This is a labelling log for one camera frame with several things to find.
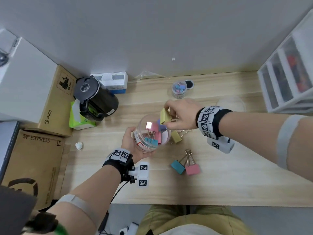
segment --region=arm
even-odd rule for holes
[[[197,112],[203,108],[191,99],[169,100],[164,105],[170,108],[177,122],[165,123],[169,129],[195,129]],[[222,135],[231,138],[262,157],[277,163],[276,143],[282,124],[290,115],[268,113],[230,112],[220,121]],[[300,120],[288,147],[288,169],[313,181],[313,118]]]
[[[138,149],[131,137],[131,132],[134,130],[135,127],[126,129],[121,148],[130,151],[133,155],[134,163],[137,163],[142,158],[149,157],[153,153],[143,154]],[[120,181],[121,175],[119,171],[111,165],[105,165],[69,194],[76,195],[84,200],[93,212],[103,219]],[[101,221],[98,221],[99,224],[95,226],[81,209],[67,202],[57,203],[48,212],[57,216],[56,219],[66,228],[70,235],[94,235],[101,223]]]

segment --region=clear plastic jar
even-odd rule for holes
[[[159,119],[160,119],[160,115],[148,114],[141,119],[137,128],[134,131],[134,139],[135,139],[136,145],[143,152],[152,152],[156,150],[159,146],[166,144],[171,137],[171,131],[169,129],[166,129],[162,133],[162,143],[160,145],[157,145],[157,146],[153,145],[145,139],[147,138],[147,135],[148,135],[148,130],[146,129],[147,122],[152,122],[152,123],[157,124],[157,121]]]
[[[175,98],[177,99],[184,98],[186,91],[187,91],[187,84],[185,83],[185,81],[177,81],[173,83],[172,93]]]

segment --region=wooden desk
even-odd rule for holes
[[[173,99],[170,87],[179,79],[194,81],[189,97],[204,106],[215,105],[224,96],[237,95],[245,102],[248,112],[266,111],[256,72],[129,83],[127,93],[118,95],[119,108],[111,117],[95,128],[74,132],[71,146],[66,146],[64,154],[64,158],[68,155],[68,163],[60,194],[68,193],[101,168],[104,158],[120,147],[126,127],[136,126],[146,114],[159,113],[164,102]],[[76,150],[76,142],[84,143],[83,150]],[[187,148],[201,167],[199,175],[179,175],[169,166]],[[146,160],[151,165],[149,188],[128,184],[114,203],[313,206],[313,183],[280,169],[238,143],[230,154],[223,154],[210,147],[198,130],[186,134],[176,145],[160,147],[153,158]]]

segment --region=hand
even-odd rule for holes
[[[170,108],[173,117],[178,116],[176,122],[165,122],[164,125],[169,129],[196,129],[196,115],[203,108],[199,103],[190,98],[182,100],[168,100],[164,108]]]
[[[135,140],[131,137],[131,133],[134,132],[135,129],[136,127],[129,127],[126,129],[121,146],[121,148],[127,149],[131,152],[131,154],[133,155],[134,164],[136,164],[143,158],[151,157],[155,153],[155,151],[143,153],[143,151],[141,151],[137,147]]]

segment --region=electric kettle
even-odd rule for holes
[[[93,76],[76,80],[74,97],[80,101],[80,114],[91,121],[102,121],[118,107],[117,97]]]

